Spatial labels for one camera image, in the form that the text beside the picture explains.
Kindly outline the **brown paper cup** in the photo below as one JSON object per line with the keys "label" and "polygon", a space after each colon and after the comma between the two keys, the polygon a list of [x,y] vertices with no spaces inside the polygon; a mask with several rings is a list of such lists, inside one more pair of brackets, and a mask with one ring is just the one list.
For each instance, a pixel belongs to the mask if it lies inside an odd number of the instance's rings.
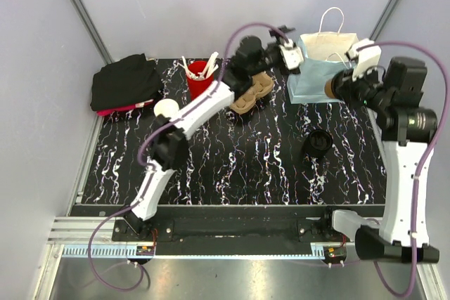
{"label": "brown paper cup", "polygon": [[324,86],[324,93],[326,94],[326,96],[327,96],[328,98],[332,98],[332,99],[335,98],[335,94],[334,94],[334,92],[333,92],[333,80],[332,80],[332,79],[328,80],[328,81],[325,83],[325,86]]}

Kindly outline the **light blue paper bag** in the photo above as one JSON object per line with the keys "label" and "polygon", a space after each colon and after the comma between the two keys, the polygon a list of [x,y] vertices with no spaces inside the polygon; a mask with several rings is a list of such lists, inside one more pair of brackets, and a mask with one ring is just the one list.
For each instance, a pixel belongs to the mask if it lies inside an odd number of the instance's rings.
{"label": "light blue paper bag", "polygon": [[300,73],[288,77],[287,90],[292,104],[333,103],[325,94],[325,84],[338,72],[349,69],[351,63],[345,53],[359,38],[356,33],[341,31],[302,34],[298,45],[302,49],[304,62]]}

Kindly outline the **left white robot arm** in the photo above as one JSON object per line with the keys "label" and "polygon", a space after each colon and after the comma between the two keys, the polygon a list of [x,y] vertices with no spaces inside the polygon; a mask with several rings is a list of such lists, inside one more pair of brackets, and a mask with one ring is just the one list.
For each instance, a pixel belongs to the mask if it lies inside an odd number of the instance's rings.
{"label": "left white robot arm", "polygon": [[123,210],[127,232],[135,240],[150,236],[149,220],[156,214],[169,179],[186,163],[188,142],[195,131],[226,107],[247,112],[267,96],[274,87],[267,71],[275,68],[283,75],[300,73],[302,50],[287,37],[290,31],[286,26],[270,26],[269,34],[275,41],[266,47],[256,36],[242,38],[235,54],[224,57],[219,76],[203,93],[173,117],[155,118],[157,128],[137,155],[138,163],[146,169],[145,178],[134,200]]}

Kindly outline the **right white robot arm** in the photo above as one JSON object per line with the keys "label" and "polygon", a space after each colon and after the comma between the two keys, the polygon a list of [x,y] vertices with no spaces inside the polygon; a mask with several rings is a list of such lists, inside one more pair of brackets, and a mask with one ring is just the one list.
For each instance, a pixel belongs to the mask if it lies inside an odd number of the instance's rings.
{"label": "right white robot arm", "polygon": [[439,250],[430,245],[425,223],[427,167],[421,171],[418,201],[412,203],[416,169],[437,131],[436,113],[419,106],[427,72],[421,60],[394,57],[382,79],[372,66],[359,79],[352,78],[351,70],[343,70],[324,87],[330,98],[374,111],[381,130],[387,172],[381,224],[370,223],[350,209],[335,208],[319,224],[323,239],[332,242],[345,235],[355,243],[362,260],[439,261]]}

